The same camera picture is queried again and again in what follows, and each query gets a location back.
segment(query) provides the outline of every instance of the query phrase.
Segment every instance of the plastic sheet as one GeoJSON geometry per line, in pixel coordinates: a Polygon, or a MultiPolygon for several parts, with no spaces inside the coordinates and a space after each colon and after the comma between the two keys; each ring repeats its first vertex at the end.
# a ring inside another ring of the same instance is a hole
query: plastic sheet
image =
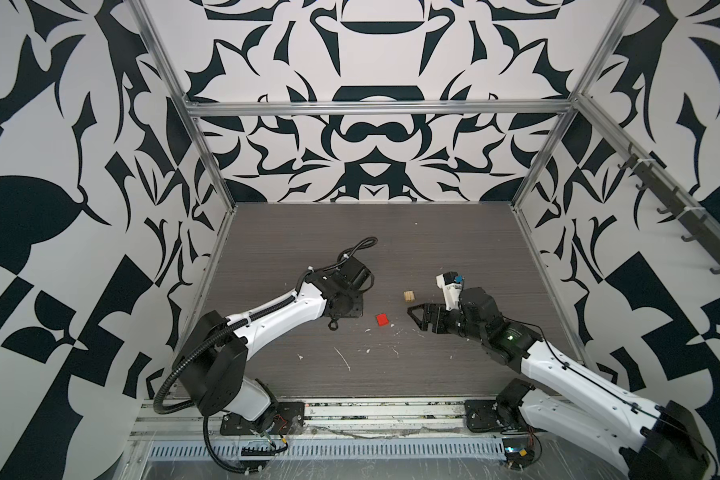
{"type": "MultiPolygon", "coordinates": [[[[539,434],[543,453],[522,472],[509,470],[504,462],[482,458],[410,458],[373,460],[271,460],[260,473],[248,478],[261,480],[308,479],[347,480],[405,479],[436,480],[464,478],[477,480],[624,480],[624,476],[602,459],[549,433],[539,434]]],[[[299,436],[291,446],[308,445],[316,440],[299,436]]],[[[144,480],[222,480],[245,478],[221,470],[209,458],[191,460],[147,459],[144,480]]]]}

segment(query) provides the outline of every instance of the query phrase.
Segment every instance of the white paint speck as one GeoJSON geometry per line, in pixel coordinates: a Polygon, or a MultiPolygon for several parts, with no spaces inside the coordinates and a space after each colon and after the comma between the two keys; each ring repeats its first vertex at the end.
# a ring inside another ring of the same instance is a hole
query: white paint speck
{"type": "Polygon", "coordinates": [[[336,351],[336,353],[342,358],[342,360],[344,360],[344,365],[347,366],[347,370],[349,370],[349,371],[351,372],[351,371],[352,371],[352,368],[351,368],[351,367],[349,366],[349,364],[347,363],[347,360],[346,360],[346,358],[344,358],[344,355],[342,355],[342,353],[341,353],[336,347],[333,347],[333,349],[334,349],[334,350],[336,351]]]}

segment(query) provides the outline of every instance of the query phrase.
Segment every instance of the hook rack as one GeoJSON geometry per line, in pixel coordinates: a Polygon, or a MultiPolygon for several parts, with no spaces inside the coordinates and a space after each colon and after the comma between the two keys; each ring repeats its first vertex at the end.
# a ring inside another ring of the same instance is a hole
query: hook rack
{"type": "Polygon", "coordinates": [[[638,158],[632,154],[619,166],[622,170],[630,168],[641,181],[638,190],[651,190],[664,204],[656,209],[659,214],[672,214],[690,235],[681,236],[684,242],[698,242],[718,263],[719,267],[710,268],[710,273],[720,275],[720,224],[706,208],[701,206],[653,159],[638,158]]]}

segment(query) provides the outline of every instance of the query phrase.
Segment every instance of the white wall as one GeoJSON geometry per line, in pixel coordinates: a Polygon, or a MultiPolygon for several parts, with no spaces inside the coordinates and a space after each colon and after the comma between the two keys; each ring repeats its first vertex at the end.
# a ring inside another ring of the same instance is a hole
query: white wall
{"type": "Polygon", "coordinates": [[[0,1],[0,478],[108,478],[225,214],[118,0],[0,1]]]}

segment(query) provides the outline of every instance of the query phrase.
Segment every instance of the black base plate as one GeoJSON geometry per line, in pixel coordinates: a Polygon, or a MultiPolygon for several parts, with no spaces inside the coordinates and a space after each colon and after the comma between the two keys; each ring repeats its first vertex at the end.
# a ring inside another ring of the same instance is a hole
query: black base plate
{"type": "Polygon", "coordinates": [[[504,426],[499,423],[494,400],[467,400],[464,412],[467,415],[467,428],[473,433],[500,431],[504,426]]]}
{"type": "MultiPolygon", "coordinates": [[[[271,433],[285,435],[294,425],[304,425],[303,402],[280,402],[271,433]]],[[[253,425],[236,413],[228,413],[221,420],[220,435],[250,435],[253,425]]]]}

